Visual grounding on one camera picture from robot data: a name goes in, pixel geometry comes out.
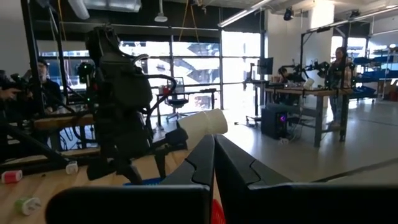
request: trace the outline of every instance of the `computer tower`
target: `computer tower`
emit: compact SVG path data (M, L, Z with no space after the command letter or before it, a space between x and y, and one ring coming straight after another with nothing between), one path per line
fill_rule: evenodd
M261 133L273 139L286 138L287 112L277 108L261 110Z

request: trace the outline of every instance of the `office chair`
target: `office chair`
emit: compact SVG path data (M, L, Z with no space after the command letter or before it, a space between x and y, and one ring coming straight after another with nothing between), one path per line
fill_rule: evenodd
M176 93L175 95L169 96L169 98L166 99L165 103L166 105L171 106L172 108L175 108L176 113L173 115L170 115L166 117L166 122L169 122L170 119L172 118L182 118L184 116L188 116L187 114L184 113L179 113L177 110L179 108L182 108L184 105L186 105L189 100L185 97L185 86L184 86L184 79L182 77L175 77L175 81L177 82L177 87L175 88L173 93ZM167 82L167 87L171 87L171 82Z

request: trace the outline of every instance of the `purple light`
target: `purple light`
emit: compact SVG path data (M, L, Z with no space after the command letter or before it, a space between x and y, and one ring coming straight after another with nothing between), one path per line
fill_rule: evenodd
M285 121L286 121L286 116L281 116L281 117L279 118L279 120L280 120L281 122L285 122Z

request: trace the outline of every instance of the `blue object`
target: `blue object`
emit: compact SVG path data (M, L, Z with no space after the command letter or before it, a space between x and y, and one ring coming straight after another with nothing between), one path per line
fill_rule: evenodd
M147 180L143 180L142 183L144 185L158 185L160 184L162 181L162 179L160 177L158 178L152 178L152 179L147 179ZM128 185L133 185L132 183L125 183L123 184L123 186L128 186Z

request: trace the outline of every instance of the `floor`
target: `floor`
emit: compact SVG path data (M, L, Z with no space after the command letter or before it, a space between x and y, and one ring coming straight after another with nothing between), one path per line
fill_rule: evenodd
M303 128L301 138L288 145L263 136L259 127L230 124L226 136L271 169L296 182L325 179L397 158L397 161L388 162L392 165L350 174L330 183L398 183L395 175L398 169L398 103L352 101L349 108L346 142L338 141L338 133L329 133L323 136L319 149L312 146L313 130L308 128ZM228 111L226 116L231 121ZM330 110L325 117L332 119Z

